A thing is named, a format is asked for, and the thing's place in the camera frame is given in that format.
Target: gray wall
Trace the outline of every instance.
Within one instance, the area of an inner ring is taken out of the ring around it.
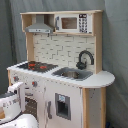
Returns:
[[[128,127],[128,0],[11,0],[18,62],[26,60],[20,12],[104,10],[103,70],[116,77],[107,87],[107,121],[115,128]]]
[[[0,94],[7,92],[8,74],[6,68],[12,63],[11,13],[9,1],[0,0]]]

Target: range hood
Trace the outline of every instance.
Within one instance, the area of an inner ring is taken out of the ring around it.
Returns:
[[[44,23],[44,15],[36,15],[36,23],[25,28],[26,32],[53,33],[53,28]]]

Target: microwave door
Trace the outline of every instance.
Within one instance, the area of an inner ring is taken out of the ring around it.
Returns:
[[[79,14],[56,15],[56,32],[79,33]]]

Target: wooden play kitchen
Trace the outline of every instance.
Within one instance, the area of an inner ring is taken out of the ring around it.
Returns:
[[[28,113],[40,128],[105,128],[106,86],[115,77],[102,71],[102,11],[21,17],[28,61],[9,67],[8,76],[9,85],[23,81],[26,97],[37,102],[37,113],[32,105]]]

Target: control knob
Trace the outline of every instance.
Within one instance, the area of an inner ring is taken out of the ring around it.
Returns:
[[[32,85],[33,85],[33,87],[37,87],[37,82],[36,81],[33,81],[32,82]]]
[[[14,77],[14,81],[17,82],[19,80],[18,76]]]

